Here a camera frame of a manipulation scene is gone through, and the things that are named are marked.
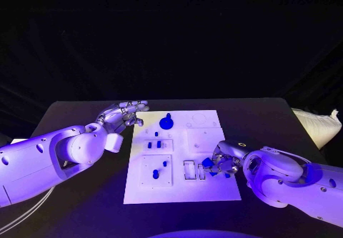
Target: white board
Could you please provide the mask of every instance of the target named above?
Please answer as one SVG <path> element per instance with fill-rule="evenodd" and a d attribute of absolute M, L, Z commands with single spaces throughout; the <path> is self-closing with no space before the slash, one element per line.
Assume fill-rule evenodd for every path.
<path fill-rule="evenodd" d="M 174 127 L 165 130 L 161 120 L 168 113 Z M 145 120 L 145 126 L 135 125 L 125 204 L 241 200 L 236 176 L 213 177 L 205 173 L 204 180 L 200 176 L 198 165 L 213 156 L 218 142 L 225 140 L 217 111 L 139 112 L 138 117 Z M 156 148 L 158 141 L 168 146 Z M 194 161 L 197 179 L 185 179 L 189 169 L 194 173 L 194 168 L 185 170 L 185 161 Z M 153 178 L 155 169 L 159 170 L 158 179 Z"/>

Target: black curtain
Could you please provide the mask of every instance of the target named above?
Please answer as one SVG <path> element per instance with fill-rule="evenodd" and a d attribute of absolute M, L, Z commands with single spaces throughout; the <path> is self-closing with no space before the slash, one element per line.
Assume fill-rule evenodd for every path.
<path fill-rule="evenodd" d="M 342 105 L 334 1 L 71 3 L 0 9 L 0 131 L 29 137 L 70 100 L 285 97 Z"/>

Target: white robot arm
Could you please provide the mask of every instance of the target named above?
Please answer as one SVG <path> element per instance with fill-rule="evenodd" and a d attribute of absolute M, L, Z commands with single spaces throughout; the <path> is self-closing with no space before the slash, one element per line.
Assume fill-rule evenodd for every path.
<path fill-rule="evenodd" d="M 312 163 L 303 157 L 238 141 L 221 141 L 211 172 L 234 174 L 243 167 L 249 187 L 274 207 L 289 204 L 312 217 L 343 227 L 343 168 Z"/>
<path fill-rule="evenodd" d="M 0 207 L 41 194 L 103 156 L 104 149 L 120 151 L 126 126 L 139 124 L 138 111 L 148 101 L 113 104 L 87 126 L 70 126 L 0 148 Z"/>

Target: blue object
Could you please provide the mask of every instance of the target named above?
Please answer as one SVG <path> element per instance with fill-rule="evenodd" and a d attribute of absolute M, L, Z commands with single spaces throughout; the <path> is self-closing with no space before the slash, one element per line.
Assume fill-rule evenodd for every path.
<path fill-rule="evenodd" d="M 161 127 L 165 130 L 169 130 L 174 127 L 174 120 L 172 120 L 171 113 L 168 113 L 168 117 L 162 118 Z"/>
<path fill-rule="evenodd" d="M 153 171 L 153 178 L 158 179 L 159 178 L 159 170 Z"/>
<path fill-rule="evenodd" d="M 215 165 L 215 163 L 214 163 L 214 161 L 213 161 L 210 158 L 207 158 L 207 159 L 202 161 L 202 165 L 204 165 L 204 167 L 211 167 L 211 166 Z"/>

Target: table surface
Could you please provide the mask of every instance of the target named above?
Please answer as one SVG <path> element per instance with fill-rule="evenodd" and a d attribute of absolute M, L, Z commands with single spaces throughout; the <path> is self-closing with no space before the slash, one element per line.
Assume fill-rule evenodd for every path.
<path fill-rule="evenodd" d="M 55 102 L 32 136 L 71 125 L 87 125 L 115 102 Z M 326 163 L 280 98 L 153 100 L 149 106 L 152 111 L 217 110 L 227 139 L 253 140 L 259 146 L 267 145 Z M 133 127 L 122 134 L 120 153 L 106 151 L 96 165 L 57 186 L 45 204 L 5 237 L 146 238 L 181 230 L 236 231 L 260 237 L 342 237 L 343 228 L 312 218 L 296 207 L 274 208 L 260 201 L 247 187 L 243 171 L 237 173 L 241 201 L 125 205 Z M 42 196 L 4 207 L 0 225 Z"/>

